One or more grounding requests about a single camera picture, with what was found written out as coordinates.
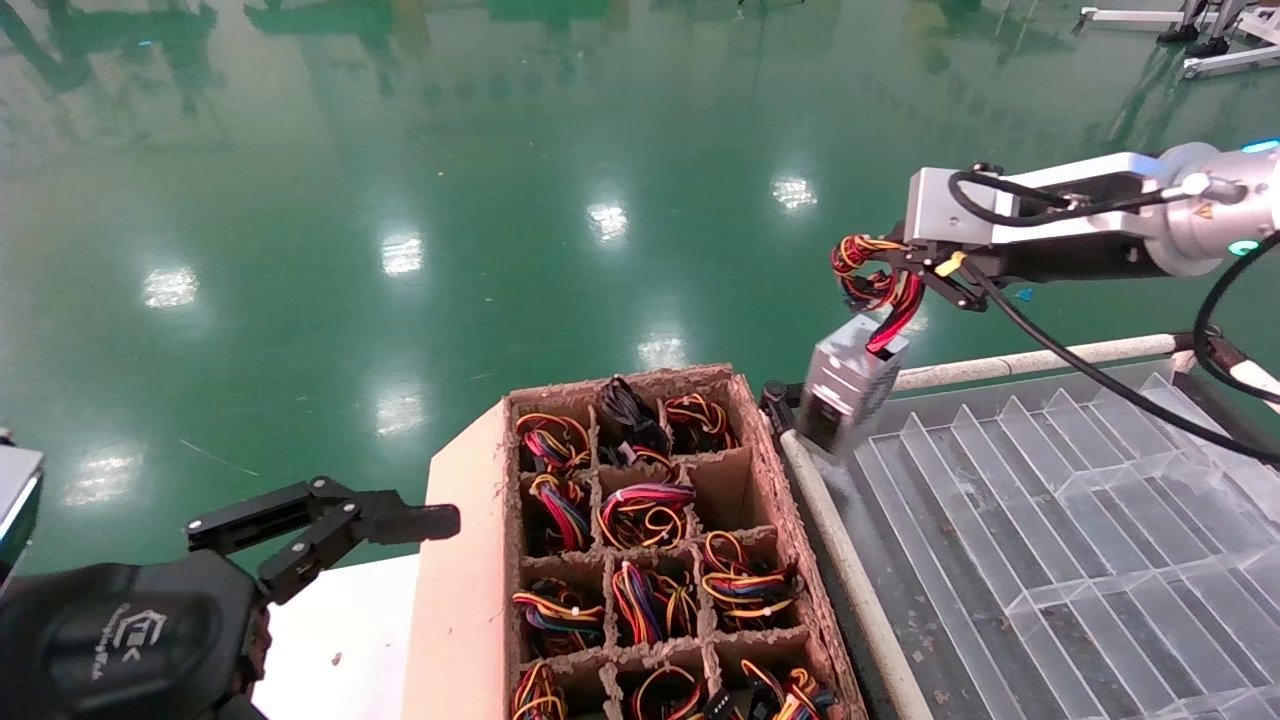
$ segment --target black connector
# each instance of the black connector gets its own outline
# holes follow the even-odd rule
[[[733,700],[728,697],[724,688],[721,688],[707,701],[707,705],[703,706],[703,715],[707,716],[707,720],[728,720],[733,715]]]
[[[644,447],[663,456],[671,454],[667,434],[658,424],[658,413],[620,375],[614,375],[600,388],[599,405],[604,416],[620,425],[621,441],[627,446],[622,448],[621,455],[631,455],[635,447]]]
[[[746,715],[746,720],[769,720],[774,715],[777,715],[776,706],[758,700],[751,703],[751,711]]]

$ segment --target robotic arm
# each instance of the robotic arm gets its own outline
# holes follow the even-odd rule
[[[0,525],[0,547],[26,547],[41,479],[40,454],[0,447],[0,511],[27,518]],[[271,646],[269,605],[364,541],[416,543],[458,529],[452,505],[408,506],[396,492],[320,477],[192,520],[191,553],[174,562],[14,579],[0,597],[0,717],[265,720],[250,694]],[[227,559],[297,530],[256,577]]]
[[[879,409],[925,288],[963,310],[991,301],[1016,314],[998,296],[1010,283],[1201,275],[1258,250],[1277,225],[1280,141],[1230,152],[1193,142],[1009,177],[983,164],[924,168],[893,232],[846,237],[832,251],[855,318],[815,348],[800,429],[832,450]],[[859,274],[868,261],[890,269]],[[890,313],[877,325],[861,313],[878,307]]]

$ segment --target wire harness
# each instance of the wire harness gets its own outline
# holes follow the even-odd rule
[[[567,415],[530,413],[516,420],[520,468],[526,471],[567,471],[591,460],[590,439],[582,425]]]
[[[512,596],[530,626],[539,657],[568,655],[604,642],[604,606],[591,605],[562,580],[543,578]]]
[[[671,547],[689,533],[684,515],[692,502],[690,486],[639,483],[611,493],[598,521],[613,547]]]
[[[728,413],[718,402],[694,392],[673,397],[663,406],[675,436],[672,445],[677,455],[719,452],[739,447],[733,428],[728,424]]]
[[[791,573],[753,568],[742,543],[730,533],[708,533],[703,559],[712,569],[703,575],[703,588],[712,596],[722,621],[733,630],[769,628],[778,612],[795,603]]]
[[[890,307],[888,315],[872,333],[867,351],[883,352],[897,333],[911,322],[924,300],[924,283],[920,278],[904,270],[876,270],[870,275],[859,275],[867,263],[877,260],[877,255],[887,251],[901,251],[905,246],[891,240],[874,238],[869,234],[845,237],[831,251],[831,269],[840,281],[845,293],[845,305],[854,313],[864,313]]]
[[[577,552],[591,544],[590,498],[577,480],[561,479],[550,473],[540,473],[529,487],[529,495],[543,503],[550,521],[547,528],[547,548],[552,552]]]
[[[786,683],[750,660],[744,660],[741,667],[751,685],[749,720],[822,720],[836,705],[836,696],[804,667],[792,669]]]
[[[667,665],[644,679],[627,700],[627,708],[631,720],[705,720],[700,710],[705,700],[701,678]]]
[[[641,570],[623,560],[611,585],[618,612],[631,633],[631,644],[694,634],[698,603],[690,592],[692,578],[689,573],[677,582],[669,574]]]
[[[511,720],[567,720],[564,693],[547,661],[539,660],[525,671],[511,697]]]

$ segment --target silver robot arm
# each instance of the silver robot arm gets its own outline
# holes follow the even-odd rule
[[[1280,142],[1229,152],[1193,142],[1158,158],[1117,152],[1016,176],[980,164],[923,168],[893,232],[845,238],[832,252],[855,315],[814,348],[800,430],[833,450],[874,415],[908,347],[905,319],[891,320],[902,305],[914,311],[923,288],[982,311],[988,290],[1015,282],[1201,275],[1277,225]],[[867,261],[891,273],[858,275]],[[886,305],[884,323],[861,313]]]
[[[1007,282],[1201,275],[1280,225],[1280,149],[1258,147],[1193,142],[1009,177],[924,168],[902,242],[927,265],[987,258]]]

